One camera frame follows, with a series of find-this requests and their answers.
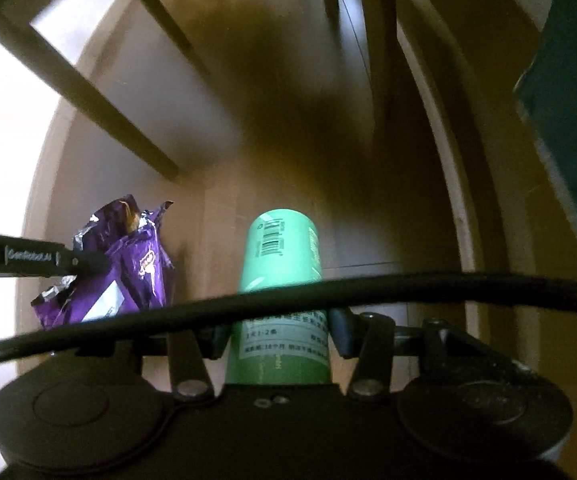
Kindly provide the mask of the purple snack wrapper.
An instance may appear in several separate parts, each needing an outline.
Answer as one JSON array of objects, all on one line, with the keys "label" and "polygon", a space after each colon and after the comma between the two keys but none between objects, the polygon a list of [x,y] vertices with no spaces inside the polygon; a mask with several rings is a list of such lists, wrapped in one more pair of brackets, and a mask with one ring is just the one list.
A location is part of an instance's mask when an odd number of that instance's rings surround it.
[{"label": "purple snack wrapper", "polygon": [[140,209],[129,194],[106,204],[74,235],[74,247],[110,259],[98,274],[62,280],[31,301],[44,330],[166,307],[174,291],[174,265],[160,239],[172,205]]}]

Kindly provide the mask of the wooden chair black seat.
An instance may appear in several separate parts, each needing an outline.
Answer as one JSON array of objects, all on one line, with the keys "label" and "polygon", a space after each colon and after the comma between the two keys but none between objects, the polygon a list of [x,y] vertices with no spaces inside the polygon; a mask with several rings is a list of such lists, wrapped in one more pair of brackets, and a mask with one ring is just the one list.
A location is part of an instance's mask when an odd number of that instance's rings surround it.
[{"label": "wooden chair black seat", "polygon": [[0,41],[167,177],[251,146],[355,153],[369,134],[325,0],[129,0],[88,76],[32,24],[53,1],[0,0]]}]

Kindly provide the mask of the green cylindrical can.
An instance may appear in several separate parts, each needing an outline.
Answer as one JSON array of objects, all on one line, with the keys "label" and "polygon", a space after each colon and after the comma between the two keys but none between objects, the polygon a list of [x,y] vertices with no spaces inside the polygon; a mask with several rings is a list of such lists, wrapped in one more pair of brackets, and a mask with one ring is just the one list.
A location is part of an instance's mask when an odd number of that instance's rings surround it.
[{"label": "green cylindrical can", "polygon": [[255,314],[232,328],[229,385],[325,385],[331,381],[327,314],[298,304],[322,280],[319,233],[293,209],[273,209],[249,228],[240,292]]}]

